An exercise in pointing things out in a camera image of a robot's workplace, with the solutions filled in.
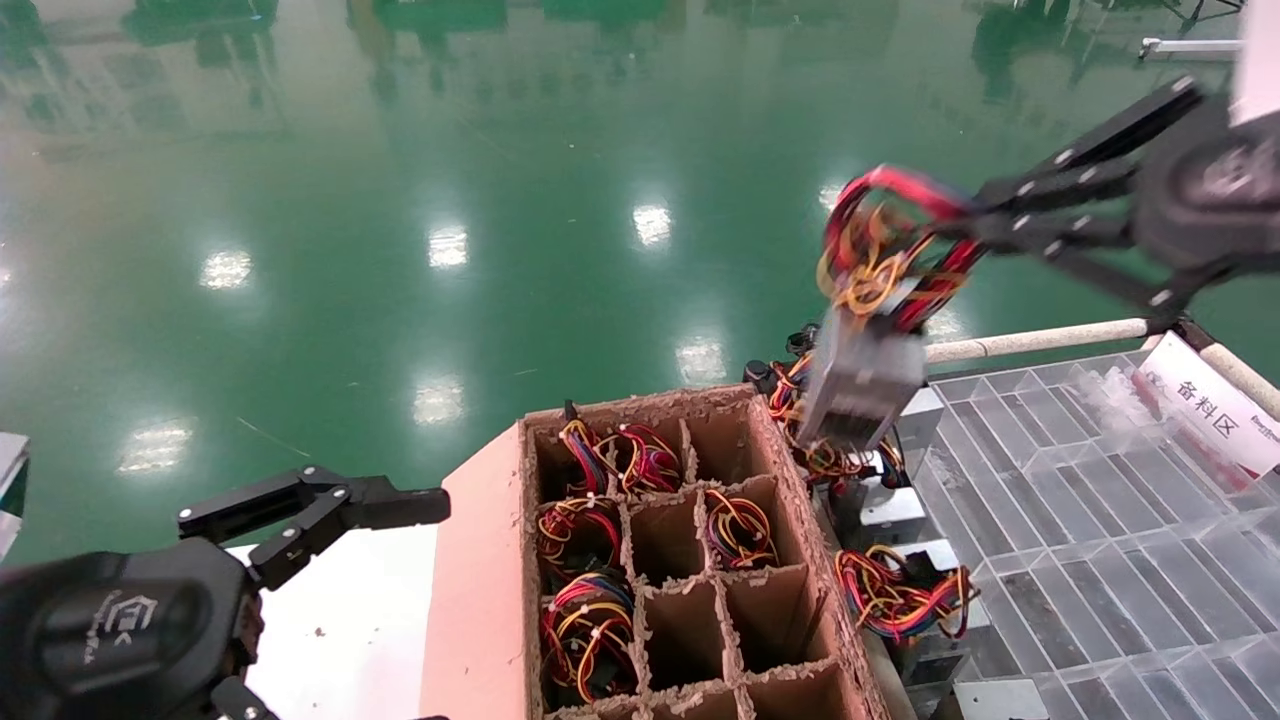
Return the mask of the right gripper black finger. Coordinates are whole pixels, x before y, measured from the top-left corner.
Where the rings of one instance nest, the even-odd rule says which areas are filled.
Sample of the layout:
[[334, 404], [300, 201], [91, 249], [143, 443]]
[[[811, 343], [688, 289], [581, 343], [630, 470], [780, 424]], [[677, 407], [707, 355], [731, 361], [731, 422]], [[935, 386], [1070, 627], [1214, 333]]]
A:
[[982, 211], [1062, 211], [1132, 192], [1137, 152], [1204, 101], [1189, 76], [1164, 85], [1085, 132], [1030, 170], [984, 183]]
[[1162, 284], [1153, 284], [1093, 255], [1137, 246], [1130, 223], [1117, 217], [989, 213], [937, 223], [934, 233], [955, 243], [972, 242], [980, 254], [1036, 258], [1093, 290], [1151, 313], [1184, 313], [1196, 296], [1193, 273], [1174, 272]]

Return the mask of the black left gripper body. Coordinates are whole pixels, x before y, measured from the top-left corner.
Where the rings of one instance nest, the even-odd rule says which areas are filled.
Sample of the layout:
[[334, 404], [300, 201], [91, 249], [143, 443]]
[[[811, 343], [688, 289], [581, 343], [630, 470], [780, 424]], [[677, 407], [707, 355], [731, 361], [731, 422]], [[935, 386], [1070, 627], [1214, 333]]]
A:
[[5, 719], [209, 719], [257, 661], [250, 570], [205, 539], [3, 570]]

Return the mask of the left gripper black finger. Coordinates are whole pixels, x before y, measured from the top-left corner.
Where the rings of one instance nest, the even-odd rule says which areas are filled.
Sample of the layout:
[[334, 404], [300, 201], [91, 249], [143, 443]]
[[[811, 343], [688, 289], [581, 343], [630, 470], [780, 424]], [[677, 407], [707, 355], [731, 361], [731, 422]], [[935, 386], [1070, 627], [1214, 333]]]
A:
[[451, 512], [443, 488], [398, 489], [388, 477], [343, 477], [310, 465], [180, 510], [178, 536], [223, 544], [279, 525], [250, 552], [255, 585], [278, 591], [348, 530], [434, 525]]
[[278, 720], [279, 716], [246, 684], [242, 676], [227, 676], [210, 688], [209, 719]]

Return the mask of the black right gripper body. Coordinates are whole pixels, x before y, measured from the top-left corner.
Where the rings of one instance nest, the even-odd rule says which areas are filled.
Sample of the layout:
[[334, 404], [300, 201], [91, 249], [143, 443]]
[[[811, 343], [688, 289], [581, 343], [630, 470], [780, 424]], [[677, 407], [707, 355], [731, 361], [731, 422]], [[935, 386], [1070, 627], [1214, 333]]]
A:
[[1171, 270], [1171, 296], [1277, 272], [1277, 113], [1229, 120], [1225, 102], [1207, 100], [1139, 163], [1135, 245]]

